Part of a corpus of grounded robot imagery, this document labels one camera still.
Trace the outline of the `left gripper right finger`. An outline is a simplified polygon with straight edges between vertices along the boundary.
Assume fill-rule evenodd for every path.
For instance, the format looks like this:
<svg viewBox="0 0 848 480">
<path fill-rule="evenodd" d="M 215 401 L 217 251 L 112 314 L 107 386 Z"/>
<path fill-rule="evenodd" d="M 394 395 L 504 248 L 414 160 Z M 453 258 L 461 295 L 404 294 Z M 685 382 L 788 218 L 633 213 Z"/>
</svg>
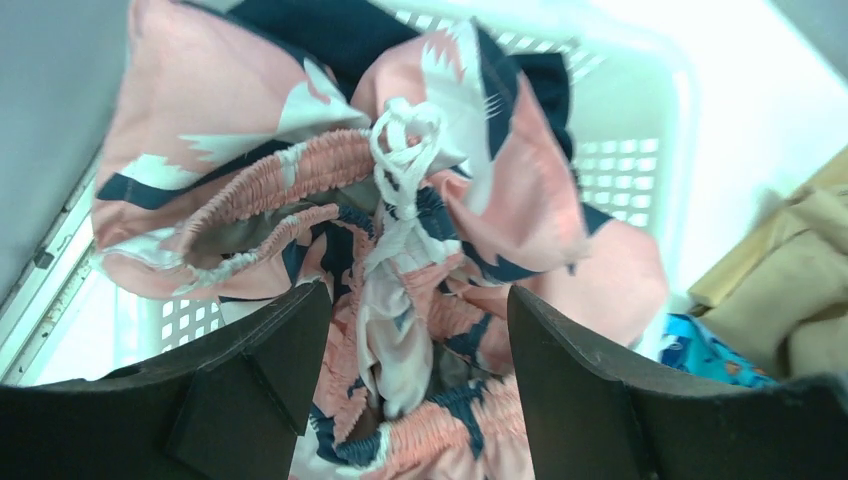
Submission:
<svg viewBox="0 0 848 480">
<path fill-rule="evenodd" d="M 758 389 L 635 353 L 514 287 L 508 330 L 539 479 L 843 479 L 847 377 Z"/>
</svg>

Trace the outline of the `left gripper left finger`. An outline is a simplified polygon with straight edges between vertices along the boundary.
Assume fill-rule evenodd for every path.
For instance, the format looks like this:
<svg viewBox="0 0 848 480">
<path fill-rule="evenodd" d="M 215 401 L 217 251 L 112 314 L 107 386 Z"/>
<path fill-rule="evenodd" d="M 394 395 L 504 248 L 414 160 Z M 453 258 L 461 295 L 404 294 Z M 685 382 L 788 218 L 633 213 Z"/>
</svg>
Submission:
<svg viewBox="0 0 848 480">
<path fill-rule="evenodd" d="M 5 479 L 285 479 L 331 320 L 320 282 L 87 381 L 1 390 Z"/>
</svg>

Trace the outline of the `pink shark print shorts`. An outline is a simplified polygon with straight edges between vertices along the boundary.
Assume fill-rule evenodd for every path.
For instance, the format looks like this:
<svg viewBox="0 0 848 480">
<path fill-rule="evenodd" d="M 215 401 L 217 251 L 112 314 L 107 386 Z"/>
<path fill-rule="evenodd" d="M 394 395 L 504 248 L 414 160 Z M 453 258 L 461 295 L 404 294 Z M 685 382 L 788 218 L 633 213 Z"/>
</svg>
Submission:
<svg viewBox="0 0 848 480">
<path fill-rule="evenodd" d="M 241 318 L 303 283 L 333 316 L 296 479 L 533 479 L 507 328 L 524 287 L 621 345 L 668 296 L 655 239 L 582 202 L 518 75 L 486 121 L 470 20 L 329 66 L 226 12 L 134 1 L 92 223 L 102 270 Z"/>
</svg>

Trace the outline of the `white perforated plastic basket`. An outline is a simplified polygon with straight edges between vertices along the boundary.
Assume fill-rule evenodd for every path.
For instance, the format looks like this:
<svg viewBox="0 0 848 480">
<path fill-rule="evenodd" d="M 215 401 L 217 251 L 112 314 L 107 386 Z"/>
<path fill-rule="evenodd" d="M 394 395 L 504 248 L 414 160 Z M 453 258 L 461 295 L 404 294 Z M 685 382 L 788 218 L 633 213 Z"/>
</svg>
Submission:
<svg viewBox="0 0 848 480">
<path fill-rule="evenodd" d="M 564 55 L 583 200 L 653 235 L 667 275 L 676 277 L 696 96 L 688 68 L 667 40 L 574 3 L 553 10 L 557 25 L 551 28 L 498 17 L 477 4 L 438 12 L 397 1 L 387 7 L 425 31 L 474 16 L 509 52 Z M 9 373 L 24 385 L 97 377 L 224 325 L 216 302 L 144 300 L 94 271 L 86 213 L 82 204 L 72 208 L 54 247 L 54 302 L 30 339 L 30 357 Z"/>
</svg>

